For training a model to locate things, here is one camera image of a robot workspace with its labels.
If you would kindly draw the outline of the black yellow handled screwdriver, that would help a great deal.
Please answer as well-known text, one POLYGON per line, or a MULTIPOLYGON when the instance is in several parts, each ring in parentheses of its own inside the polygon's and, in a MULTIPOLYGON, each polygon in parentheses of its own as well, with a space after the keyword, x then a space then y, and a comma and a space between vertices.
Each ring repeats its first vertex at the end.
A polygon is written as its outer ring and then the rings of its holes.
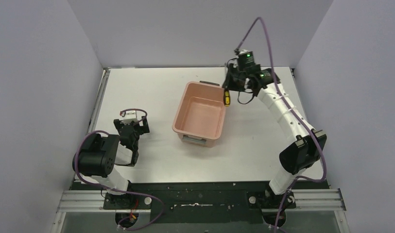
POLYGON ((230 106, 230 93, 227 89, 225 89, 223 93, 223 103, 226 107, 230 106))

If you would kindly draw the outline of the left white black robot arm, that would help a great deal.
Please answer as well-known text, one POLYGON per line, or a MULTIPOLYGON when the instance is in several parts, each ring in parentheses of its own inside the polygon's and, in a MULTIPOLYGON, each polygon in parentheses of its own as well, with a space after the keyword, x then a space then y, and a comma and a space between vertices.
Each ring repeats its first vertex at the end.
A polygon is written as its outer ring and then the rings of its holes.
POLYGON ((106 190, 107 209, 129 209, 135 207, 138 197, 132 193, 132 184, 115 168, 136 165, 139 157, 140 136, 149 133, 147 117, 114 119, 117 134, 101 136, 94 133, 86 139, 78 155, 78 171, 81 175, 97 181, 106 190))

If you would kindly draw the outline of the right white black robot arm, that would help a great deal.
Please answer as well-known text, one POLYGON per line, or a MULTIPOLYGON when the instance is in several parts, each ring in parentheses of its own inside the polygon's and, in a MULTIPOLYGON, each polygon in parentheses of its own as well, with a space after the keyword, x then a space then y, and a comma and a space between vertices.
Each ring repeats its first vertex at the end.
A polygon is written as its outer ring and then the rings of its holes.
POLYGON ((274 69, 261 69, 260 65, 240 69, 236 64, 227 64, 222 87, 226 106, 230 104, 230 91, 247 92, 258 98, 272 113, 290 143, 279 154, 277 174, 269 181, 265 193, 256 198, 259 207, 274 209, 293 203, 289 197, 290 189, 298 179, 311 181, 303 173, 317 162, 321 163, 323 174, 313 182, 326 179, 323 148, 327 135, 322 130, 316 130, 301 116, 274 69))

